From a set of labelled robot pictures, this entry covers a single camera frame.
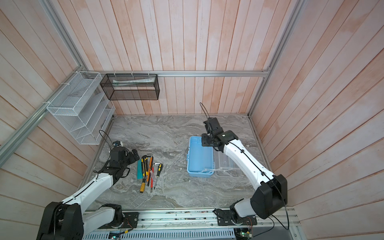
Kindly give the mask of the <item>blue plastic tool box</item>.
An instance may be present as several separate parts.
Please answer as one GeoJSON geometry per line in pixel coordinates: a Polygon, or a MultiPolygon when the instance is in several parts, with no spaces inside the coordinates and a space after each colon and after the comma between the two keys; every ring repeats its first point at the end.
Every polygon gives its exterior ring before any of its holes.
{"type": "Polygon", "coordinates": [[[190,177],[197,178],[210,178],[214,174],[234,178],[243,174],[232,159],[212,147],[202,146],[202,138],[197,136],[189,140],[187,172],[190,177]]]}

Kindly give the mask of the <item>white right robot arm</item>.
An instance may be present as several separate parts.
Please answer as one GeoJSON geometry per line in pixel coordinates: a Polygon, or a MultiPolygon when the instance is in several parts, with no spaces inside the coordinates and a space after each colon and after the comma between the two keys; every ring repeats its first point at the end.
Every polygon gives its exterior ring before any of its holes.
{"type": "Polygon", "coordinates": [[[252,197],[239,200],[230,206],[234,218],[257,215],[265,220],[287,206],[287,179],[266,169],[232,131],[217,135],[202,134],[202,146],[214,147],[232,159],[255,189],[252,197]]]}

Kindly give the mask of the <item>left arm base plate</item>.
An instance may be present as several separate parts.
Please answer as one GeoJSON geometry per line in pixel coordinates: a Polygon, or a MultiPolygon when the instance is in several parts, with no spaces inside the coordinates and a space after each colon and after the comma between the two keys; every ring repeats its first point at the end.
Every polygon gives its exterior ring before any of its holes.
{"type": "Polygon", "coordinates": [[[135,229],[138,226],[139,212],[123,212],[124,218],[120,225],[106,224],[99,229],[135,229]]]}

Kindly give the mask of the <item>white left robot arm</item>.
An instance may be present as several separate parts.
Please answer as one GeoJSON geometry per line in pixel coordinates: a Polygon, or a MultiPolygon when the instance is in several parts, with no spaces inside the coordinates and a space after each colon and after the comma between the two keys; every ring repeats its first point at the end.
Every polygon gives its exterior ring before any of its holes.
{"type": "Polygon", "coordinates": [[[105,204],[90,214],[85,211],[104,191],[124,178],[124,172],[130,171],[128,166],[139,159],[135,149],[130,151],[122,146],[111,149],[106,164],[88,184],[61,202],[51,202],[45,207],[37,239],[81,240],[104,225],[122,228],[125,216],[120,205],[105,204]]]}

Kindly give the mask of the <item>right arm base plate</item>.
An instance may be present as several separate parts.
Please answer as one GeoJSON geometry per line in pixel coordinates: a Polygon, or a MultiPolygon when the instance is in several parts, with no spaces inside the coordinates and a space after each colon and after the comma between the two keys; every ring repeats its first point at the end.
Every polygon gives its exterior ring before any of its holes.
{"type": "Polygon", "coordinates": [[[221,227],[225,226],[256,226],[255,216],[238,217],[232,210],[214,209],[213,213],[217,217],[217,223],[221,227]]]}

